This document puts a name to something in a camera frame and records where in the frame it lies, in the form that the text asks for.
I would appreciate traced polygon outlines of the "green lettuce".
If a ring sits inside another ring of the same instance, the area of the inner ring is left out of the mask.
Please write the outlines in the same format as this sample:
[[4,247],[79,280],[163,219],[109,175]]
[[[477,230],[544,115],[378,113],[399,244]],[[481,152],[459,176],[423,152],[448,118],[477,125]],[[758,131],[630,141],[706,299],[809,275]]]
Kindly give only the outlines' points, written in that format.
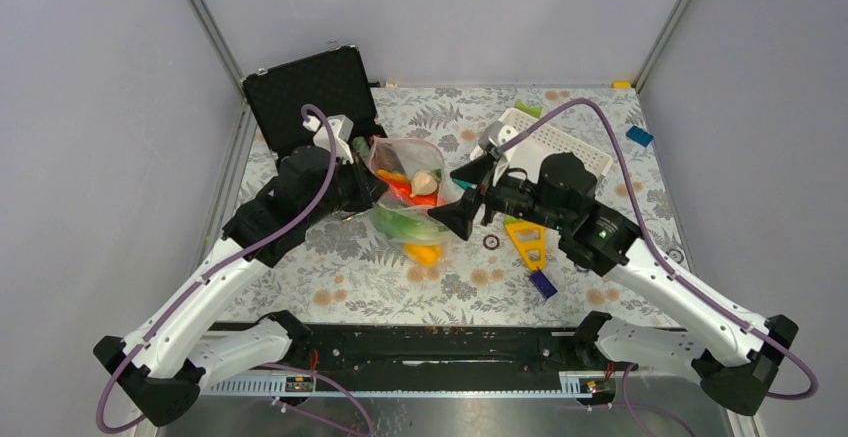
[[377,206],[370,216],[374,227],[394,242],[429,245],[440,241],[446,232],[426,213],[414,209]]

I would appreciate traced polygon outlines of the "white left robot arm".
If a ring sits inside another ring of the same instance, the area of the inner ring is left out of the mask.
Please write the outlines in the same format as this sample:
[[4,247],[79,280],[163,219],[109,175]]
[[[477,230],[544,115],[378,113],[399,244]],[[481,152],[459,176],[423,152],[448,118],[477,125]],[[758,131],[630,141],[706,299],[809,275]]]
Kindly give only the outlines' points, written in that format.
[[143,418],[163,427],[221,381],[270,363],[304,364],[314,355],[312,332],[286,310],[216,342],[201,339],[237,296],[304,243],[311,227],[338,212],[367,211],[387,189],[359,157],[345,163],[305,146],[283,158],[276,176],[236,210],[204,261],[149,320],[95,345],[110,374],[101,398],[120,386]]

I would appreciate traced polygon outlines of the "yellow bell pepper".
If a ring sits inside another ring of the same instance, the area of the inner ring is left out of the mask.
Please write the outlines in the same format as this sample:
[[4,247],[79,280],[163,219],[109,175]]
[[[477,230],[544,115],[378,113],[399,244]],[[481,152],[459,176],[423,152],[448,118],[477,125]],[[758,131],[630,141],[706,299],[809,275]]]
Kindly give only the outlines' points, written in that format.
[[403,248],[410,260],[417,265],[425,267],[435,266],[442,260],[444,255],[444,248],[439,244],[424,245],[406,243]]

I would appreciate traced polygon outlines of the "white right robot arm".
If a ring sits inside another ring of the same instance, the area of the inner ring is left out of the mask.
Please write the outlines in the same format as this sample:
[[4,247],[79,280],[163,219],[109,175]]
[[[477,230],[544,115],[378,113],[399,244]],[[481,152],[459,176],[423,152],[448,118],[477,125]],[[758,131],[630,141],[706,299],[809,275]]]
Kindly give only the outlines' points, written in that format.
[[797,335],[791,319],[751,312],[654,252],[635,222],[596,200],[596,176],[572,153],[545,157],[535,180],[522,169],[496,178],[490,156],[456,173],[481,181],[428,214],[459,238],[470,237],[479,212],[484,224],[502,213],[555,230],[559,249],[577,267],[641,294],[682,328],[642,327],[592,311],[574,334],[579,364],[597,369],[609,360],[654,368],[698,385],[727,410],[758,412],[784,359],[780,350]]

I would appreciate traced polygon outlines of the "orange brown food piece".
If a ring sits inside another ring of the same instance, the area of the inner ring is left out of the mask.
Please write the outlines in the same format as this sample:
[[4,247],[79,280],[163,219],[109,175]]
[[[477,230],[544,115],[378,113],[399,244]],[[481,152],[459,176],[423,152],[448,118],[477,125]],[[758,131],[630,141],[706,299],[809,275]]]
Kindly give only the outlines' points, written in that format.
[[395,182],[395,183],[406,184],[406,185],[410,184],[409,178],[405,174],[400,173],[400,172],[390,172],[390,171],[387,171],[387,170],[384,170],[384,169],[378,169],[376,171],[376,175],[381,180],[384,180],[384,181],[387,181],[387,182]]

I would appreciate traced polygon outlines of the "white plastic basket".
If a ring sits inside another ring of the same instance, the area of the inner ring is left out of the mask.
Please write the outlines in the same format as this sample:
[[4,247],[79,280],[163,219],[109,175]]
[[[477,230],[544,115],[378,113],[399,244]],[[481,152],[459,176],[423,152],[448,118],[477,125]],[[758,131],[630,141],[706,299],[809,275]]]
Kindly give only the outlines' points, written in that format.
[[[508,108],[483,133],[475,145],[469,159],[476,159],[484,154],[482,144],[493,143],[489,137],[492,129],[497,130],[497,143],[506,143],[520,131],[526,130],[537,118],[517,108]],[[545,124],[539,130],[506,152],[506,156],[497,164],[495,180],[498,180],[506,170],[522,169],[532,183],[537,183],[539,170],[543,160],[552,154],[572,153],[584,165],[585,169],[594,175],[599,182],[603,180],[613,163],[613,157],[590,144],[577,139],[551,125]]]

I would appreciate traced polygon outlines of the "orange carrot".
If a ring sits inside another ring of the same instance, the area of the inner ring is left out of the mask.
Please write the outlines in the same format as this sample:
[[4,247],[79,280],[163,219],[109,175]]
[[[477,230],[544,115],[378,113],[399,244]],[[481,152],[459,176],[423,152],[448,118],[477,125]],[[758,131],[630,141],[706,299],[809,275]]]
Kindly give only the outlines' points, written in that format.
[[392,195],[406,205],[435,207],[440,203],[438,193],[413,196],[408,183],[389,180],[388,185]]

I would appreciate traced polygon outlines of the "clear zip top bag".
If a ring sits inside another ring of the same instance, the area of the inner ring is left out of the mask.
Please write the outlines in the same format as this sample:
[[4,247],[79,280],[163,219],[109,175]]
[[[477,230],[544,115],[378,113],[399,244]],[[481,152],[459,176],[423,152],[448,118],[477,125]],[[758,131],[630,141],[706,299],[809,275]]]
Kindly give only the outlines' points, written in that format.
[[413,138],[371,141],[368,169],[388,190],[372,212],[375,228],[390,241],[403,244],[442,244],[453,238],[446,225],[428,211],[456,201],[460,189],[447,176],[441,151]]

